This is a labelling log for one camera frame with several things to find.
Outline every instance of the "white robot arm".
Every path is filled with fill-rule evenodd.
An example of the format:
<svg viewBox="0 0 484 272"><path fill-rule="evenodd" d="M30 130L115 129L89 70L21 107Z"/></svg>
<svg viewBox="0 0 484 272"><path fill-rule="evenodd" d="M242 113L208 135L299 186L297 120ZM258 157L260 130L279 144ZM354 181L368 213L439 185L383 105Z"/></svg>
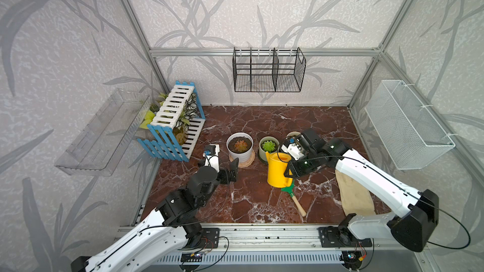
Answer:
<svg viewBox="0 0 484 272"><path fill-rule="evenodd" d="M435 193L420 192L402 183L342 140L333 138L326 142L312 129L285 141L281 149L293 158L287 164L286 177L299 178L322 166L333 167L359 182L391 209L383 215L348 215L337 228L328 227L329 246L354 246L358 240L380 238L396 239L415 252L423 250L439 222L439 197Z"/></svg>
<svg viewBox="0 0 484 272"><path fill-rule="evenodd" d="M207 145L200 169L186 187L172 191L150 214L123 238L93 257L78 257L71 263L72 272L136 272L184 247L200 242L202 227L195 218L219 184L238 178L239 160L229 170L219 168L219 145Z"/></svg>
<svg viewBox="0 0 484 272"><path fill-rule="evenodd" d="M294 159L287 164L286 177L298 178L321 166L333 167L373 192L392 210L384 215L350 214L338 227L326 227L324 241L328 247L354 247L368 238L395 238L412 251L423 250L438 223L439 198L433 192L421 193L403 184L341 140L326 142L311 129L285 141L281 148ZM140 224L106 250L74 260L72 272L142 271L167 253L195 247L202 233L195 218L198 208L205 206L219 184L235 182L238 177L238 159L229 170L219 172L219 150L218 145L207 145L205 159L186 187L168 194Z"/></svg>

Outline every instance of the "clear acrylic shelf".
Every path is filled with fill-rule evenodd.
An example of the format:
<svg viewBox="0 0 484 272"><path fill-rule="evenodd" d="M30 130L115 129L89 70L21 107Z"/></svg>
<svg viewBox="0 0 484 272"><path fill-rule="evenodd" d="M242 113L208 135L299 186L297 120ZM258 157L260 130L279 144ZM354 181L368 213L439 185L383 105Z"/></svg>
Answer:
<svg viewBox="0 0 484 272"><path fill-rule="evenodd" d="M112 175L150 104L147 94L117 89L55 166L69 175Z"/></svg>

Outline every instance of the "beige cloth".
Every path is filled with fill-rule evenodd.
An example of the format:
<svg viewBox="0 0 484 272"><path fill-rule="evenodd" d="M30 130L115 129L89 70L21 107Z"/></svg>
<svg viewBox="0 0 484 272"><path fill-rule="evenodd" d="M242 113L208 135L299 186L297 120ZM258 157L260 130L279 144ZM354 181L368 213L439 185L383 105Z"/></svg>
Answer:
<svg viewBox="0 0 484 272"><path fill-rule="evenodd" d="M345 215L356 213L357 215L374 215L375 205L370 192L360 183L348 175L336 171L341 203Z"/></svg>

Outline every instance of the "black wire basket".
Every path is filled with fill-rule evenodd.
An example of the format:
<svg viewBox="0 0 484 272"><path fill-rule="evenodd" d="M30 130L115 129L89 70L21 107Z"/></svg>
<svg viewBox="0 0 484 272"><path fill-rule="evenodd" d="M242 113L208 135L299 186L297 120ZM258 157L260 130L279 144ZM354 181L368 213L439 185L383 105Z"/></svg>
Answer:
<svg viewBox="0 0 484 272"><path fill-rule="evenodd" d="M296 51L274 49L235 49L232 56L236 92L293 92L303 87L306 58Z"/></svg>

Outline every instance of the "artificial plant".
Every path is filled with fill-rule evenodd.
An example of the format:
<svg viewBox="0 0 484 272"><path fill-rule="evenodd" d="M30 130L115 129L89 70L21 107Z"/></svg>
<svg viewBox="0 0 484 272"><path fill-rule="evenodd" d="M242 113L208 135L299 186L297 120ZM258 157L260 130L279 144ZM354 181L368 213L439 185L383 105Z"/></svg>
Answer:
<svg viewBox="0 0 484 272"><path fill-rule="evenodd" d="M275 150L275 143L273 141L265 141L262 144L262 149L268 153L272 153Z"/></svg>
<svg viewBox="0 0 484 272"><path fill-rule="evenodd" d="M161 107L158 110L163 109L163 112L170 112L169 108L172 106L163 106L167 97L168 94L160 94L160 98L162 99L162 101L160 101ZM146 113L145 121L141 124L140 127L148 129L147 125L153 121L154 117L155 113L151 110L150 107L150 110ZM185 101L183 109L180 113L180 117L178 118L175 127L173 128L173 135L175 135L175 138L179 145L185 144L186 140L188 139L188 127L190 126L190 119L195 117L197 117L197 94L192 93L190 97Z"/></svg>
<svg viewBox="0 0 484 272"><path fill-rule="evenodd" d="M239 154L243 154L247 151L248 146L245 141L237 141L235 142L234 148Z"/></svg>

